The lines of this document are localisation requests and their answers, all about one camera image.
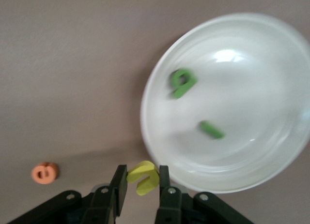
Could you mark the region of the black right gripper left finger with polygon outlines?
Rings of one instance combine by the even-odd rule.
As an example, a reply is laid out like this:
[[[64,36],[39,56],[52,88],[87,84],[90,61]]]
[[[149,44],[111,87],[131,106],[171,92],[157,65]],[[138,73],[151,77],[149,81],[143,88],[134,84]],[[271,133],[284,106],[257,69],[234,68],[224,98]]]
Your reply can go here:
[[[127,166],[119,165],[109,184],[97,185],[85,197],[64,191],[13,219],[11,224],[114,224],[127,191]]]

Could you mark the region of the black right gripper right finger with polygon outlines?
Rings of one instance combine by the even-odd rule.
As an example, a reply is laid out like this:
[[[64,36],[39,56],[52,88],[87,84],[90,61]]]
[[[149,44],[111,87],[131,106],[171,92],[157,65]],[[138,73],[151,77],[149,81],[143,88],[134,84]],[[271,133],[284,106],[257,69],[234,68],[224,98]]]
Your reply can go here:
[[[159,208],[156,224],[251,224],[251,220],[215,194],[200,192],[191,197],[186,188],[171,184],[169,168],[159,168]]]

